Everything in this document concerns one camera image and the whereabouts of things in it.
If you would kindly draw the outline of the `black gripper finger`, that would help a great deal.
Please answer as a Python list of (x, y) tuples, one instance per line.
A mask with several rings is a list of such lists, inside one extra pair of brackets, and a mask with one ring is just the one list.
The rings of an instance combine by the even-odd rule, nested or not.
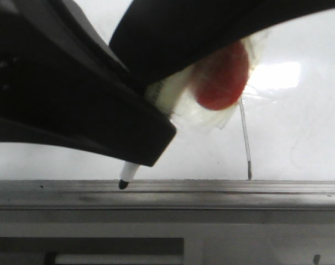
[(141, 91), (258, 31), (335, 8), (335, 1), (133, 1), (109, 48), (117, 78)]
[(0, 1), (0, 142), (152, 166), (176, 135), (74, 1)]

